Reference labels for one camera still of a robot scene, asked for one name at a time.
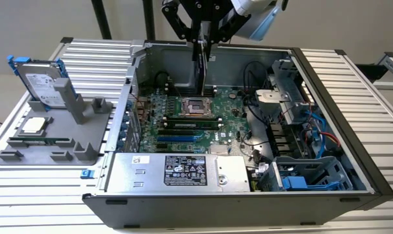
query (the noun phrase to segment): warning label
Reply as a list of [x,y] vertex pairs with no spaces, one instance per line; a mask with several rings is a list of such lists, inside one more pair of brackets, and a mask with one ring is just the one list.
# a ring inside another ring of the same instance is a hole
[[167,156],[164,184],[168,186],[208,185],[204,156]]

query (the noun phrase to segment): blue cable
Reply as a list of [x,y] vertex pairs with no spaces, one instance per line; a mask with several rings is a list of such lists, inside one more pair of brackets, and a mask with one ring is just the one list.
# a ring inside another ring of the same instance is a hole
[[337,188],[340,185],[339,181],[331,182],[327,185],[308,185],[308,189],[315,190],[315,191],[327,191]]
[[[325,131],[327,131],[327,120],[323,119],[321,117],[319,117],[319,115],[315,114],[315,113],[312,113],[312,117],[313,117],[315,119],[317,119],[317,120],[321,122],[323,130],[324,130],[324,132],[325,132]],[[321,155],[323,155],[324,151],[325,151],[325,135],[321,135],[321,147],[320,147],[319,153],[317,153],[317,155],[316,155],[316,159],[317,159],[317,158],[321,158]]]

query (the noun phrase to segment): black pcie slot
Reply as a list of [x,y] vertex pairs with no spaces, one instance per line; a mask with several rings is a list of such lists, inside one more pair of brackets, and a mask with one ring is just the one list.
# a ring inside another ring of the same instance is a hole
[[165,129],[175,130],[219,130],[219,121],[193,121],[193,120],[167,120],[164,125]]
[[195,131],[192,130],[159,130],[159,135],[173,135],[173,136],[195,136]]
[[215,97],[215,93],[213,93],[213,89],[212,88],[205,88],[204,90],[204,95],[200,95],[196,92],[195,88],[181,88],[181,87],[173,87],[172,85],[169,86],[169,91],[168,91],[168,96],[171,97],[191,97],[191,98],[196,98],[196,97]]
[[167,120],[177,120],[177,121],[216,121],[217,118],[195,118],[195,117],[167,117]]

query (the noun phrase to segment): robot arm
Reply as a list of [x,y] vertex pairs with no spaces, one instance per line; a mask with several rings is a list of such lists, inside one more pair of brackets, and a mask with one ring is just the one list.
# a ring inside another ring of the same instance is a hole
[[[177,15],[180,4],[192,19],[191,28]],[[233,35],[261,40],[279,10],[276,0],[164,0],[161,7],[177,37],[193,47],[193,61],[201,41],[209,58],[212,45],[227,42]]]

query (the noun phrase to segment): hard drive label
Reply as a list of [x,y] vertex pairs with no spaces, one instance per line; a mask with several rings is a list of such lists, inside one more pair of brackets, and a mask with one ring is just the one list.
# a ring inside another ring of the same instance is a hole
[[167,156],[164,168],[165,185],[208,185],[205,156]]
[[60,92],[55,90],[55,80],[44,74],[27,74],[29,84],[39,96],[39,100],[51,107],[65,107]]

